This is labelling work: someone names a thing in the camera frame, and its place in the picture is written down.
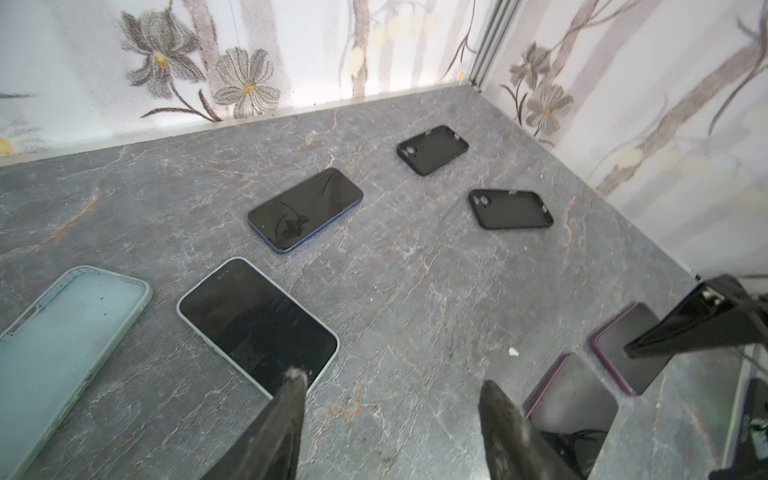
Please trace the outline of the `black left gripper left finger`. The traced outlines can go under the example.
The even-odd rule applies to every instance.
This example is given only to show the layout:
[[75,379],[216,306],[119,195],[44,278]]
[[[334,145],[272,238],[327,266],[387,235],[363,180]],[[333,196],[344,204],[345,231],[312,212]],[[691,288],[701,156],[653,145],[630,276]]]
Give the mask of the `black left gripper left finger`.
[[309,379],[296,367],[205,479],[294,479],[297,475]]

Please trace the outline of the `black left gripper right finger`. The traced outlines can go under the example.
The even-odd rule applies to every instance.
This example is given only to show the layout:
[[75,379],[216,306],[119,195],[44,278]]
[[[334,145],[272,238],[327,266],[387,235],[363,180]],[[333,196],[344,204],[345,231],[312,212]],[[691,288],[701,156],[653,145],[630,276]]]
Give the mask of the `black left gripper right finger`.
[[478,403],[491,479],[578,479],[501,387],[485,380]]

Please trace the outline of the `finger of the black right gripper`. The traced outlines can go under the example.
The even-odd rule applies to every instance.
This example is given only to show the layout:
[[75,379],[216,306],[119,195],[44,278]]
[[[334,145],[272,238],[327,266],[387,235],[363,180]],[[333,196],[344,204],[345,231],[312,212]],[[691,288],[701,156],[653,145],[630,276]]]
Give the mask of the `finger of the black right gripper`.
[[624,346],[632,359],[767,344],[767,295],[731,275],[701,281],[663,320]]

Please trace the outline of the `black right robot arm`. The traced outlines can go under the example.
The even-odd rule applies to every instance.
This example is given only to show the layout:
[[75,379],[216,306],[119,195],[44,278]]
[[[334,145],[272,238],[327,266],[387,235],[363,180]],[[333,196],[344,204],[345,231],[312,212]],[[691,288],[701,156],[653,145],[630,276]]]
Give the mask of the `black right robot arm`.
[[[736,277],[701,281],[658,325],[624,346],[632,359],[749,345],[767,346],[767,296],[750,295]],[[767,477],[767,382],[748,383],[734,463],[711,479]]]

